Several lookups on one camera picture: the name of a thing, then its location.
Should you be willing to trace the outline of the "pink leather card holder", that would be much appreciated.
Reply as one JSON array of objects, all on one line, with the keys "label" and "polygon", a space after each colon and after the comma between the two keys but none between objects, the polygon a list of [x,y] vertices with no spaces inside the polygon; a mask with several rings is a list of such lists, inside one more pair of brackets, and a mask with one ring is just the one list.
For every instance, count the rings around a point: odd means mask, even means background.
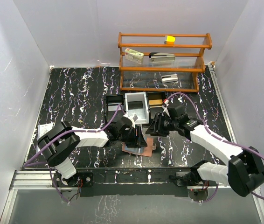
[{"label": "pink leather card holder", "polygon": [[154,138],[145,138],[147,142],[147,147],[137,147],[131,148],[127,147],[124,143],[122,145],[122,151],[126,153],[131,153],[139,156],[151,157],[153,151],[156,150],[156,144],[154,143]]}]

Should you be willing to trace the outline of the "black white organizer tray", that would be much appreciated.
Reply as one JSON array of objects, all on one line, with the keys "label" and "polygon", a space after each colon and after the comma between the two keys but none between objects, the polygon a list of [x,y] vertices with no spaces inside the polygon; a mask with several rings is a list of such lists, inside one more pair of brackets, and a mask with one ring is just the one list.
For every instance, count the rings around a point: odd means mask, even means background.
[{"label": "black white organizer tray", "polygon": [[[113,115],[115,115],[113,122],[119,120],[123,115],[136,115],[136,124],[149,124],[156,113],[163,112],[162,107],[150,108],[150,99],[162,99],[164,101],[166,99],[166,92],[135,92],[118,95],[106,95],[103,102],[105,122],[108,123],[112,119]],[[120,105],[121,110],[117,108],[116,111],[108,111],[108,106],[110,105]]]}]

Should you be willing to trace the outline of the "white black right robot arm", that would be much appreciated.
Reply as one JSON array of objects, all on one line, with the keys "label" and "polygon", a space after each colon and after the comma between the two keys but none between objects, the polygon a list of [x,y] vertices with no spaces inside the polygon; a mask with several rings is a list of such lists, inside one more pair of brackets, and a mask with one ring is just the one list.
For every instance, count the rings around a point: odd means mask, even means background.
[{"label": "white black right robot arm", "polygon": [[232,145],[218,134],[210,131],[201,120],[182,113],[182,107],[170,107],[156,113],[146,134],[166,137],[177,131],[217,156],[222,165],[201,161],[191,167],[190,178],[196,185],[214,181],[230,186],[235,193],[245,197],[264,183],[264,164],[252,147],[248,151]]}]

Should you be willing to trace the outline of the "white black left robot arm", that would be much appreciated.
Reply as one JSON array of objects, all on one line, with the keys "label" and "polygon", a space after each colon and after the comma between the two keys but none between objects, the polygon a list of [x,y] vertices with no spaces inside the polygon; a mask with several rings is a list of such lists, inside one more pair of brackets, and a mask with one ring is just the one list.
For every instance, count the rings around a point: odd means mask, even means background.
[{"label": "white black left robot arm", "polygon": [[123,116],[108,122],[104,130],[78,129],[73,131],[69,122],[62,122],[44,134],[37,142],[49,167],[60,173],[60,180],[67,186],[76,186],[79,174],[69,155],[77,147],[109,147],[123,142],[128,148],[147,147],[141,127],[135,124],[137,116]]}]

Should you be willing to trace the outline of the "gold card in tray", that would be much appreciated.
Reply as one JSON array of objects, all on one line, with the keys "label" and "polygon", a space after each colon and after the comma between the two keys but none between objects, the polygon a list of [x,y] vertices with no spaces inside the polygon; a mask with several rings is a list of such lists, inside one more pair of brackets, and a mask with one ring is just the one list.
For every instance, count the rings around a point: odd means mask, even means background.
[{"label": "gold card in tray", "polygon": [[150,108],[162,107],[162,104],[163,104],[163,100],[162,99],[150,99],[149,100]]}]

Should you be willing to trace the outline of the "grey card in tray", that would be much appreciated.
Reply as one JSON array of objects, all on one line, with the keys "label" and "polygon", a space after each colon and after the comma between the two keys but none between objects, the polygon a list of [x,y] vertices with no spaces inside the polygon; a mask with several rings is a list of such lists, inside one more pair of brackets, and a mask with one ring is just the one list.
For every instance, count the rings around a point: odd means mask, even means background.
[{"label": "grey card in tray", "polygon": [[121,110],[120,105],[110,105],[110,106],[108,106],[108,111],[116,111],[117,108],[118,108],[119,110]]}]

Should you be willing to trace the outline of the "white hole punch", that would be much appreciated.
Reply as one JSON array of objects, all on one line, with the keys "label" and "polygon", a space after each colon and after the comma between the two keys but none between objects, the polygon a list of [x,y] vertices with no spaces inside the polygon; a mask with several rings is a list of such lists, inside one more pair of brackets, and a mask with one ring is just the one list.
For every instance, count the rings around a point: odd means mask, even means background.
[{"label": "white hole punch", "polygon": [[160,78],[162,83],[177,82],[179,80],[177,74],[163,75]]}]

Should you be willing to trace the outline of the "orange wooden shelf rack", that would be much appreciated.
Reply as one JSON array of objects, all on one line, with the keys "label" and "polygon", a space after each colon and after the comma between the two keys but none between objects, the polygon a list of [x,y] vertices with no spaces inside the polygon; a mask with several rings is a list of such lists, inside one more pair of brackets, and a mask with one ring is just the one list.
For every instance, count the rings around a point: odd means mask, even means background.
[{"label": "orange wooden shelf rack", "polygon": [[[165,36],[175,37],[174,44],[165,44]],[[122,91],[199,91],[198,76],[205,72],[204,52],[213,47],[210,33],[206,34],[141,34],[118,35],[120,53],[120,89]],[[125,59],[125,49],[144,53],[143,63]],[[174,62],[152,63],[151,52],[173,53]],[[177,74],[178,81],[162,83],[161,76]]]}]

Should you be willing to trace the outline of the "grey black stapler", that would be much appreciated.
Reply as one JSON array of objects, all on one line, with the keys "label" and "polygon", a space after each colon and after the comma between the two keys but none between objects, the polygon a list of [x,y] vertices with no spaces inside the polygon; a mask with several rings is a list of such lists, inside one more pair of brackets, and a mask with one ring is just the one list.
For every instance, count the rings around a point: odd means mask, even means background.
[{"label": "grey black stapler", "polygon": [[149,59],[152,63],[166,63],[174,62],[175,54],[173,53],[160,53],[160,52],[151,52],[149,54]]}]

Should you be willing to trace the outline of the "white staples box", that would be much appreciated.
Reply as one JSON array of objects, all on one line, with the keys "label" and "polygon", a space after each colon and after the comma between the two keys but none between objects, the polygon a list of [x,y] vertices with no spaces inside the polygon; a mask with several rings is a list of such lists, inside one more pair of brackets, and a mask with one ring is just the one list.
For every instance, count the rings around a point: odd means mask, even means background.
[{"label": "white staples box", "polygon": [[125,49],[125,59],[126,60],[132,61],[137,64],[142,64],[143,58],[144,58],[144,53],[135,51],[130,48]]}]

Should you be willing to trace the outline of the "yellow white small box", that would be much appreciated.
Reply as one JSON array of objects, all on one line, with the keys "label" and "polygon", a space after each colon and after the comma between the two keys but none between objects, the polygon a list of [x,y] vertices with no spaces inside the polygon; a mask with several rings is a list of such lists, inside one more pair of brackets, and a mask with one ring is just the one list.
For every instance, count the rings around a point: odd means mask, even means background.
[{"label": "yellow white small box", "polygon": [[175,37],[171,36],[171,35],[166,35],[164,43],[165,44],[174,44],[175,43]]}]

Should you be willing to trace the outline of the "white paper label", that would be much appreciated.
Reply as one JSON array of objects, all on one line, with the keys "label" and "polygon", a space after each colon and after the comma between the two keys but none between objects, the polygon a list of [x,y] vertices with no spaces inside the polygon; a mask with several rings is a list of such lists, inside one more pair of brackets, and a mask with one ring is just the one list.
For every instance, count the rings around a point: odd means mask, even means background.
[{"label": "white paper label", "polygon": [[43,135],[49,132],[54,126],[54,123],[43,124],[38,126],[37,139],[40,139]]}]

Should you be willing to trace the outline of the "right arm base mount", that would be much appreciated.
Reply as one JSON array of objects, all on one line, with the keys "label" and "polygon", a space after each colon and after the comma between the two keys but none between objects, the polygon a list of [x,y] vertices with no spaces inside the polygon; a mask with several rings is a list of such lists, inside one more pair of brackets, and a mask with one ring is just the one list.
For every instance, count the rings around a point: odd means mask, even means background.
[{"label": "right arm base mount", "polygon": [[219,185],[217,184],[211,196],[208,196],[210,182],[202,180],[194,172],[176,172],[169,176],[169,181],[178,187],[187,187],[188,196],[194,202],[203,203],[210,201],[217,193]]}]

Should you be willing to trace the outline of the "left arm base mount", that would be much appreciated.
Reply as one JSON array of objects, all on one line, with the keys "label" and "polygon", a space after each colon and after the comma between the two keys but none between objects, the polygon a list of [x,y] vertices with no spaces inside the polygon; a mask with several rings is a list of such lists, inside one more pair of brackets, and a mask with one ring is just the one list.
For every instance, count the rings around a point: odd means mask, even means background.
[{"label": "left arm base mount", "polygon": [[[91,188],[94,184],[94,174],[91,172],[77,172],[71,178],[66,179],[59,172],[49,171],[50,179],[52,181],[52,187],[54,187],[62,201],[67,203],[68,205],[74,199],[74,197],[78,197],[82,193],[82,188]],[[66,197],[63,193],[66,190],[63,188],[76,188],[77,192],[72,197]]]}]

